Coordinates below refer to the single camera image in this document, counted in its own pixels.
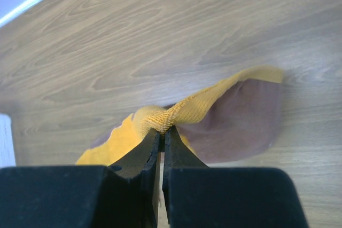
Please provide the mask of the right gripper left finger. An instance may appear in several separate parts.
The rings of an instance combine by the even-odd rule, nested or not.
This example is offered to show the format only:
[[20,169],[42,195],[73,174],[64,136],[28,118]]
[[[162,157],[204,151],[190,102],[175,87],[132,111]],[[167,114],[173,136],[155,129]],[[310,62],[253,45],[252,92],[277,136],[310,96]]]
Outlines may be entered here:
[[107,227],[157,227],[160,133],[150,129],[141,143],[110,166]]

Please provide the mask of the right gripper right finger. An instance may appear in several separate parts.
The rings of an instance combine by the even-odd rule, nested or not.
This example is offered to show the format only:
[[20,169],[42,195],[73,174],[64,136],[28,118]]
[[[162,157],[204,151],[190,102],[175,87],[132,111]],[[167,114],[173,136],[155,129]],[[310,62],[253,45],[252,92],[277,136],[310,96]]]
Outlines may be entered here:
[[182,142],[178,130],[165,134],[164,192],[171,227],[211,227],[210,168]]

